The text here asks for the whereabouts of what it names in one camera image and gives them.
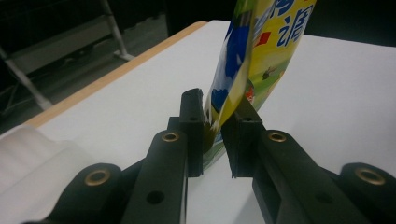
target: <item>snack bag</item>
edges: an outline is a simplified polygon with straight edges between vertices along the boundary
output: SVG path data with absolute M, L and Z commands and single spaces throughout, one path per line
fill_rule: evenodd
M 316 0 L 238 0 L 205 103 L 204 167 L 224 153 L 221 125 L 247 97 L 258 110 L 283 76 Z

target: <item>white table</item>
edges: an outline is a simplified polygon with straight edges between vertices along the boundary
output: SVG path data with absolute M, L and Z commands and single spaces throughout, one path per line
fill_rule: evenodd
M 178 115 L 183 91 L 201 88 L 206 96 L 228 24 L 200 23 L 133 70 L 119 69 L 99 91 L 86 89 L 89 96 L 63 113 L 67 100 L 28 123 L 50 139 L 75 142 L 92 161 L 124 169 L 144 158 L 154 134 Z M 265 127 L 290 133 L 333 172 L 362 161 L 396 176 L 395 58 L 395 48 L 303 36 L 259 111 Z M 189 224 L 263 223 L 251 179 L 231 179 L 226 156 L 189 179 L 188 191 Z

